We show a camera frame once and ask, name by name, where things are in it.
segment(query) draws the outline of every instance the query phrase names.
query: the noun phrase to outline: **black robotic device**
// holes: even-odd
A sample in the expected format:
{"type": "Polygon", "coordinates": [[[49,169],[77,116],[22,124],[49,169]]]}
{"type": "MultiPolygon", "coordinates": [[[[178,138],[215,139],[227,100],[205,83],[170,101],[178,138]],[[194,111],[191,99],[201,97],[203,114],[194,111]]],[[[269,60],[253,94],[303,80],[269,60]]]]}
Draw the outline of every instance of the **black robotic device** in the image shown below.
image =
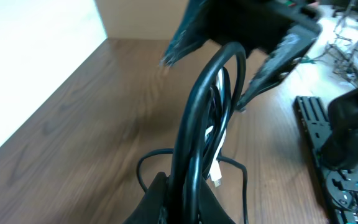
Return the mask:
{"type": "Polygon", "coordinates": [[[333,100],[297,96],[295,111],[333,223],[358,224],[358,89],[333,100]]]}
{"type": "MultiPolygon", "coordinates": [[[[137,177],[145,196],[125,223],[234,223],[206,184],[214,155],[235,110],[242,111],[255,96],[279,85],[298,64],[321,32],[319,13],[305,2],[285,4],[257,0],[190,0],[185,16],[162,59],[173,65],[211,39],[223,47],[208,62],[187,101],[174,149],[146,154],[138,163],[137,177]],[[241,95],[246,72],[246,55],[262,49],[268,59],[241,95]],[[231,95],[224,64],[237,59],[237,79],[231,95]],[[221,89],[216,77],[222,74],[221,89]],[[207,127],[213,130],[205,138],[207,127]],[[171,174],[160,172],[147,188],[140,176],[142,161],[158,154],[173,154],[171,174]]],[[[244,223],[246,168],[218,156],[243,172],[244,223]]]]}

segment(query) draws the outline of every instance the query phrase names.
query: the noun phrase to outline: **wood grain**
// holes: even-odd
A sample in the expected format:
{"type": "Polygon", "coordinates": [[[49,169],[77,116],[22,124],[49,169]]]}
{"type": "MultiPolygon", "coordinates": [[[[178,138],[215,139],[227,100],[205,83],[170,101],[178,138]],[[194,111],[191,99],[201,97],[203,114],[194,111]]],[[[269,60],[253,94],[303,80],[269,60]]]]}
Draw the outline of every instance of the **wood grain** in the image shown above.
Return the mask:
{"type": "MultiPolygon", "coordinates": [[[[167,45],[106,40],[0,148],[0,223],[122,223],[132,213],[144,194],[137,160],[173,147],[191,87],[219,48],[207,43],[167,69],[159,67],[167,45]]],[[[250,56],[247,80],[264,58],[250,56]]],[[[235,65],[227,64],[232,81],[235,65]]],[[[230,120],[223,154],[248,168],[250,223],[327,222],[292,109],[312,91],[295,71],[230,120]]],[[[241,173],[222,167],[213,191],[243,223],[241,173]]],[[[145,161],[146,185],[161,170],[170,172],[170,156],[145,161]]]]}

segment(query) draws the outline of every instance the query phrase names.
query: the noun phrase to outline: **brown wooden surface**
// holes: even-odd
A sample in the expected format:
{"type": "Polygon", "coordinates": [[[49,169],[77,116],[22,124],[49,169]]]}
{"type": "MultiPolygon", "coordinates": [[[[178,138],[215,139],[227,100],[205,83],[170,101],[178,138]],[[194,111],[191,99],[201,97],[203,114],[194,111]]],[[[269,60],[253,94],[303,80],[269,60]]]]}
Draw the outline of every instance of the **brown wooden surface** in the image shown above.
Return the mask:
{"type": "MultiPolygon", "coordinates": [[[[168,70],[158,66],[167,44],[105,41],[0,148],[0,223],[122,223],[132,213],[144,194],[137,160],[173,147],[190,89],[218,49],[208,43],[168,70]]],[[[264,58],[251,55],[247,80],[264,58]]],[[[235,61],[227,67],[233,81],[235,61]]],[[[248,169],[249,223],[327,222],[292,109],[296,95],[324,91],[295,71],[230,120],[223,154],[248,169]]],[[[150,158],[145,183],[169,169],[170,156],[150,158]]],[[[242,223],[241,172],[222,170],[213,190],[242,223]]]]}

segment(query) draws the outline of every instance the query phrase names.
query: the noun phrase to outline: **bundled cable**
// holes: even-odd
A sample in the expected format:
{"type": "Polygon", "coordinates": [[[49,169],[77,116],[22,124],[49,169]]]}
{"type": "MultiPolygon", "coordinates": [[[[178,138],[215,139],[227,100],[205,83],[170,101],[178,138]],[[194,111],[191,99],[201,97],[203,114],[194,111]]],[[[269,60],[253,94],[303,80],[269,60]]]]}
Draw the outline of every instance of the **bundled cable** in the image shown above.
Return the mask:
{"type": "MultiPolygon", "coordinates": [[[[171,174],[168,178],[166,204],[168,222],[199,223],[199,194],[202,178],[208,178],[209,170],[223,138],[227,124],[240,98],[246,73],[246,53],[240,43],[230,42],[220,48],[205,66],[194,84],[181,119],[174,150],[159,149],[142,157],[137,165],[137,178],[146,192],[147,187],[140,176],[142,161],[150,156],[172,153],[171,174]],[[237,78],[231,95],[230,78],[224,64],[233,56],[237,60],[237,78]],[[216,76],[222,70],[222,90],[216,87],[216,76]],[[205,137],[207,127],[213,127],[205,137]]],[[[236,161],[219,156],[243,171],[244,222],[247,221],[246,168],[236,161]]]]}

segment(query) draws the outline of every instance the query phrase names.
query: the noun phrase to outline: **wooden table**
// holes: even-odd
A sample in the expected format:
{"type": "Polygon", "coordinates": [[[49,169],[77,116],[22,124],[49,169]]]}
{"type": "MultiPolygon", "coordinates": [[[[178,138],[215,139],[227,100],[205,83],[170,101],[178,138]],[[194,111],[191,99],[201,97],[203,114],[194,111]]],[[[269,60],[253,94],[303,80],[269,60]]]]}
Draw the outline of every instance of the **wooden table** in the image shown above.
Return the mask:
{"type": "MultiPolygon", "coordinates": [[[[0,223],[122,223],[132,213],[144,195],[137,160],[173,147],[190,89],[218,49],[207,43],[168,70],[158,65],[167,45],[105,41],[0,148],[0,223]]],[[[264,59],[250,56],[246,83],[264,59]]],[[[227,68],[233,82],[233,58],[227,68]]],[[[321,92],[310,83],[295,71],[229,122],[223,154],[248,169],[249,223],[327,222],[292,108],[296,95],[321,92]]],[[[160,170],[170,172],[170,156],[144,162],[146,185],[160,170]]],[[[222,170],[213,191],[242,223],[241,172],[222,170]]]]}

